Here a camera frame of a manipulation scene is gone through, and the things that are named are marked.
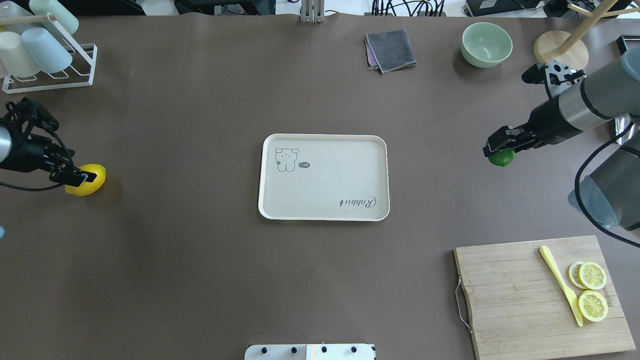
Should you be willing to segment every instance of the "tray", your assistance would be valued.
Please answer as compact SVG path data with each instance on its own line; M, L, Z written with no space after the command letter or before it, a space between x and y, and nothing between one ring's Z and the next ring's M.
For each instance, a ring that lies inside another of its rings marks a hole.
M272 220L384 219L389 214L386 143L374 135L268 136L258 209Z

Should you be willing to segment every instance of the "gray cloth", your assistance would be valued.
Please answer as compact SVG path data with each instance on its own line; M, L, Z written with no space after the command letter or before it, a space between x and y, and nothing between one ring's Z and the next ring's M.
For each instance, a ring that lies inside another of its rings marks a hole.
M383 74L415 65L415 55L406 29L368 33L365 34L365 41Z

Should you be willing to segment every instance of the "yellow knife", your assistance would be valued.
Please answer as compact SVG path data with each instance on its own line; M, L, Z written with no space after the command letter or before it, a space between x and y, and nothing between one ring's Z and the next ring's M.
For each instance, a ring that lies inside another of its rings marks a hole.
M545 262L551 269L551 272L556 277L556 280L558 280L558 284L560 284L560 287L564 292L566 300L569 302L569 306L571 306L571 311L573 311L573 317L575 317L575 322L578 323L578 326L582 326L582 313L578 308L578 297L575 296L575 292L571 290L564 282L564 279L560 274L560 269L558 269L558 264L556 263L554 256L551 254L551 250L549 250L549 248L546 245L542 245L540 247L540 254L542 254L542 258L545 260Z

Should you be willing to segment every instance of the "bowl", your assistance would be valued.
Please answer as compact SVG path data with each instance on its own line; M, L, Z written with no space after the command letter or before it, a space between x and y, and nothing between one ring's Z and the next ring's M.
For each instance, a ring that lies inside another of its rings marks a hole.
M490 22L471 24L462 33L462 56L475 67L494 67L511 55L513 42L500 26Z

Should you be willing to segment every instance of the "cutting board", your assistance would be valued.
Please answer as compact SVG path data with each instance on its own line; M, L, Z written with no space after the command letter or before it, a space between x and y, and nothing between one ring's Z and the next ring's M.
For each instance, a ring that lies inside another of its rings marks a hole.
M539 248L553 253L567 285L575 261L593 261L607 273L600 293L609 314L578 327ZM454 251L467 299L477 360L542 360L634 350L614 281L595 236L458 247Z

